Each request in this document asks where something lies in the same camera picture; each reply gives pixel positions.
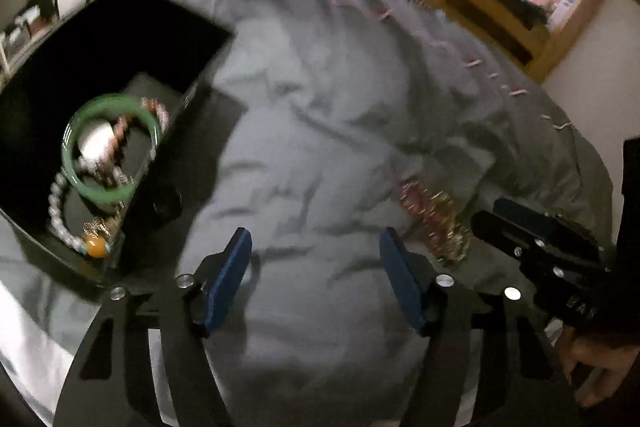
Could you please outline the right hand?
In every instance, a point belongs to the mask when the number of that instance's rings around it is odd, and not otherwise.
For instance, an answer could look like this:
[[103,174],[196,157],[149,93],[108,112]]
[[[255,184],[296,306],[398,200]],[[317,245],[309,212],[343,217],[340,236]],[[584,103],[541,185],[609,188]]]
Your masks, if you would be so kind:
[[596,375],[590,376],[575,392],[581,407],[593,407],[611,398],[638,358],[638,346],[612,348],[606,343],[586,337],[578,337],[575,329],[564,325],[555,343],[556,352],[568,381],[578,363],[593,367]]

